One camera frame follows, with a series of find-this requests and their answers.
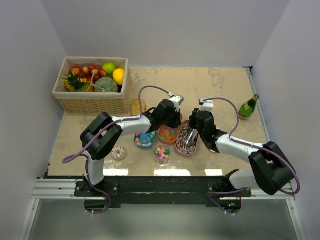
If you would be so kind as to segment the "silver metal scoop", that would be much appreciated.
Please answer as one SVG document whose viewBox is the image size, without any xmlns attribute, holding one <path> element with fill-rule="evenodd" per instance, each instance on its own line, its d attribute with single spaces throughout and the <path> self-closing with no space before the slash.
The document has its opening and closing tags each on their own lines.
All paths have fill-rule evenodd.
<svg viewBox="0 0 320 240">
<path fill-rule="evenodd" d="M 184 138 L 184 142 L 187 146 L 191 146 L 193 144 L 194 139 L 198 135 L 198 131 L 193 128 L 189 128 L 187 130 L 186 136 Z"/>
</svg>

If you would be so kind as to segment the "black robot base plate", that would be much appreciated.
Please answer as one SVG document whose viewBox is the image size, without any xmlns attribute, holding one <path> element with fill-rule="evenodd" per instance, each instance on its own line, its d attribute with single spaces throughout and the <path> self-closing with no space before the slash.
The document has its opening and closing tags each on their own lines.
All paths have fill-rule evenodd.
<svg viewBox="0 0 320 240">
<path fill-rule="evenodd" d="M 88 211 L 122 205 L 204 205 L 237 213 L 250 189 L 235 190 L 223 176 L 109 176 L 92 188 L 86 179 L 76 183 L 74 195 L 84 198 Z"/>
</svg>

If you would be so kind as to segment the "blue tray of star candies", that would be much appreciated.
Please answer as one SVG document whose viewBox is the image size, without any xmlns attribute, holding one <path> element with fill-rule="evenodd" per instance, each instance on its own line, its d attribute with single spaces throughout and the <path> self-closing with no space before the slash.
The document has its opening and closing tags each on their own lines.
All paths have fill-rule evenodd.
<svg viewBox="0 0 320 240">
<path fill-rule="evenodd" d="M 156 131 L 150 133 L 136 133 L 134 135 L 134 143 L 137 148 L 148 150 L 151 149 L 155 143 Z"/>
</svg>

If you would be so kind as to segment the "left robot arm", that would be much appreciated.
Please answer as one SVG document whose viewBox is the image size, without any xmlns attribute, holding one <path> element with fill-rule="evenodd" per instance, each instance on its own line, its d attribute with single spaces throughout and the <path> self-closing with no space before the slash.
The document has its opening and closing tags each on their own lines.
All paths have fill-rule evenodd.
<svg viewBox="0 0 320 240">
<path fill-rule="evenodd" d="M 162 125 L 172 129 L 181 125 L 180 105 L 184 97 L 175 95 L 162 100 L 153 112 L 145 112 L 141 117 L 112 117 L 103 112 L 82 132 L 82 147 L 89 154 L 86 167 L 86 191 L 99 196 L 104 190 L 103 169 L 107 157 L 118 139 L 136 133 L 152 133 Z"/>
</svg>

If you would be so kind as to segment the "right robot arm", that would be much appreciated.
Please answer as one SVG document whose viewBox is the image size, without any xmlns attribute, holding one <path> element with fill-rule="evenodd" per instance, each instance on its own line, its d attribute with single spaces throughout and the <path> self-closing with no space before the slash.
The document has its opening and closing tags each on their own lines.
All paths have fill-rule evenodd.
<svg viewBox="0 0 320 240">
<path fill-rule="evenodd" d="M 241 189 L 259 187 L 274 195 L 297 177 L 296 171 L 280 147 L 272 141 L 265 144 L 250 143 L 219 130 L 213 114 L 195 108 L 189 117 L 190 127 L 197 131 L 205 147 L 215 153 L 231 155 L 250 164 L 250 171 L 235 170 L 227 175 L 223 192 L 230 197 Z"/>
</svg>

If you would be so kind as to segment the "pink tray of lollipops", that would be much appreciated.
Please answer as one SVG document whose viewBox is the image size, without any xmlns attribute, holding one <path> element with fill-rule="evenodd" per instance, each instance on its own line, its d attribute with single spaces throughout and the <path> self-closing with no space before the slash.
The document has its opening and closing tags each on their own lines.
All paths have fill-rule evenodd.
<svg viewBox="0 0 320 240">
<path fill-rule="evenodd" d="M 187 145 L 185 143 L 185 138 L 186 138 L 188 130 L 189 130 L 189 125 L 190 125 L 189 120 L 185 120 L 182 122 L 182 125 L 180 127 L 180 131 L 179 131 L 176 143 L 175 143 L 176 152 L 179 155 L 184 156 L 184 157 L 193 156 L 197 150 L 197 144 L 198 144 L 198 137 L 199 137 L 198 134 L 194 138 L 191 145 Z"/>
</svg>

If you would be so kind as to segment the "orange tray of gummy stars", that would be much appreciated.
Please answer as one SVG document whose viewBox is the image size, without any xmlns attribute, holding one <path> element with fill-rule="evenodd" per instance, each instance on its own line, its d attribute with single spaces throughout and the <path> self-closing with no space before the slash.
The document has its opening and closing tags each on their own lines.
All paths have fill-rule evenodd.
<svg viewBox="0 0 320 240">
<path fill-rule="evenodd" d="M 181 126 L 178 128 L 170 128 L 166 125 L 162 125 L 158 130 L 159 141 L 163 144 L 174 145 L 178 139 Z"/>
</svg>

